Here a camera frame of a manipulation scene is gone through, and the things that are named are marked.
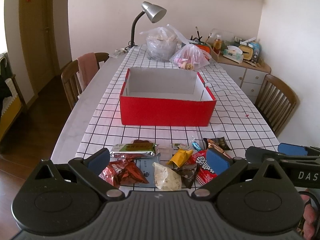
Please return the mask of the person's right hand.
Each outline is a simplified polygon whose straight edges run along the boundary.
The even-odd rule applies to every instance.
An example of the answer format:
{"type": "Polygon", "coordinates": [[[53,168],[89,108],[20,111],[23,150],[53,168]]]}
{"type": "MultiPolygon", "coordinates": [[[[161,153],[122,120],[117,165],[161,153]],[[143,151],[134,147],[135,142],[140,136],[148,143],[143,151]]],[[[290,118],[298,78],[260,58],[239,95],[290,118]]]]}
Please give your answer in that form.
{"type": "Polygon", "coordinates": [[[316,232],[315,223],[316,223],[317,213],[311,205],[310,197],[307,196],[306,194],[301,194],[300,196],[305,204],[304,213],[303,213],[303,218],[305,219],[305,222],[303,225],[303,233],[304,233],[303,238],[306,240],[311,240],[316,232]]]}

